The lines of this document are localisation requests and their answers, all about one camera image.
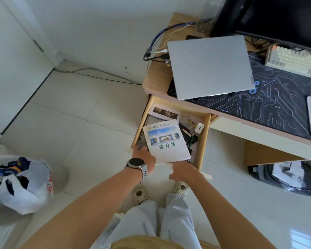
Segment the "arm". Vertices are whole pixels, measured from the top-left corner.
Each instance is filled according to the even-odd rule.
[[[155,158],[134,148],[132,157],[145,161],[148,173]],[[112,219],[124,198],[142,179],[140,170],[126,168],[78,197],[35,232],[20,249],[89,249]]]
[[[169,178],[185,182],[194,192],[222,249],[276,249],[192,164],[174,163]]]

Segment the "beige slipper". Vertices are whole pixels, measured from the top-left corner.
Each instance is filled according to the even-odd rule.
[[[139,185],[139,187],[134,190],[133,196],[134,196],[136,205],[140,205],[145,200],[149,200],[149,195],[146,192],[146,189],[142,185]]]
[[[176,182],[173,187],[172,193],[178,193],[181,197],[185,197],[189,190],[189,186],[184,182]]]

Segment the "circuit pattern desk mat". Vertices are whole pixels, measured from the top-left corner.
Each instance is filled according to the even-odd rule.
[[[267,67],[265,58],[254,52],[248,55],[255,89],[187,101],[311,140],[311,78]],[[173,79],[167,93],[176,97]]]

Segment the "watch face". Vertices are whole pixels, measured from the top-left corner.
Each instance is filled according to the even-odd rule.
[[[145,162],[144,162],[144,160],[141,159],[141,158],[131,158],[131,159],[129,160],[129,163],[130,163],[131,165],[133,165],[133,166],[138,166],[138,167],[140,167],[140,166],[142,166]]]

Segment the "silver laptop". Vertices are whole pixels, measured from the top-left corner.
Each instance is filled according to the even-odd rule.
[[[169,41],[168,52],[179,100],[255,88],[244,36]]]

